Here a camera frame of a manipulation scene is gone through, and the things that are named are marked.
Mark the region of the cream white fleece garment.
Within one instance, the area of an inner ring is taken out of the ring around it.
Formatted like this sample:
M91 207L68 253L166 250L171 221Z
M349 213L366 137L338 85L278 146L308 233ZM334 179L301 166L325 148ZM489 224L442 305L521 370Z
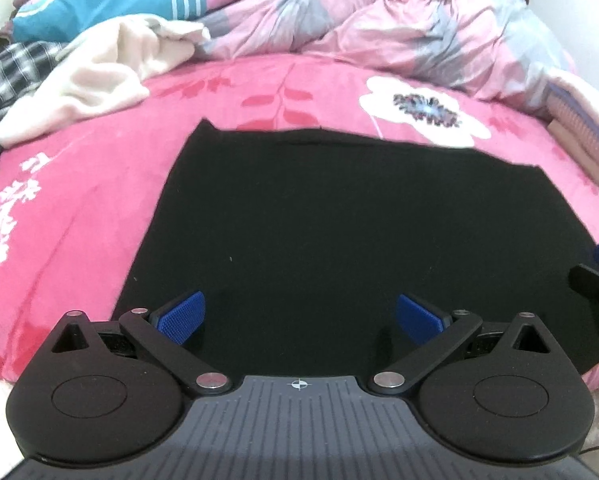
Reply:
M94 25L57 55L58 65L0 120L5 150L83 119L106 115L150 96L143 81L185 63L211 39L200 22L152 14Z

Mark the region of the pink grey floral duvet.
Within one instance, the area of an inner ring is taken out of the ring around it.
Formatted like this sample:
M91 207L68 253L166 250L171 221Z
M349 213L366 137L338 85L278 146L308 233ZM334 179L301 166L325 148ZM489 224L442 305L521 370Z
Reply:
M208 0L204 61L296 52L546 111L572 57L525 0Z

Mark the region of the black white plaid garment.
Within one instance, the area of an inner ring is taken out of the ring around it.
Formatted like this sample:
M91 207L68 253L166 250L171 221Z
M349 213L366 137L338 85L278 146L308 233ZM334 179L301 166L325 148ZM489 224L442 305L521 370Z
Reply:
M19 42L0 52L0 121L17 99L46 79L64 47L60 42Z

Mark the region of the folded beige garment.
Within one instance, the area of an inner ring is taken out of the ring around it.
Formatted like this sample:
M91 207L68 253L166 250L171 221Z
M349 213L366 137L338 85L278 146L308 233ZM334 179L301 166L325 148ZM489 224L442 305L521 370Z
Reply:
M556 120L550 122L547 129L551 136L559 142L561 148L569 154L574 162L577 162L586 176L599 188L599 164L586 153L575 136Z

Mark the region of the pink floral bed blanket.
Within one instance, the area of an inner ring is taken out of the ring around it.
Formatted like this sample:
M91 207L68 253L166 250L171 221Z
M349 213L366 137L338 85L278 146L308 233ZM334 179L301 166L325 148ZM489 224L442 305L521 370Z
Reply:
M61 311L106 315L167 174L202 119L229 130L325 127L407 145L480 151L540 168L599 242L599 188L547 127L497 102L328 58L275 54L186 64L128 110L85 120L0 156L0 380L12 382Z

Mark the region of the folded pink checked garment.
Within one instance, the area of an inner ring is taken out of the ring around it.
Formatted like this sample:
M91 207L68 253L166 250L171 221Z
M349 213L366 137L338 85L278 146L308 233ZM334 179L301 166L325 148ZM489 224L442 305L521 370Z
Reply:
M548 84L547 109L599 168L599 90L577 76L554 76Z

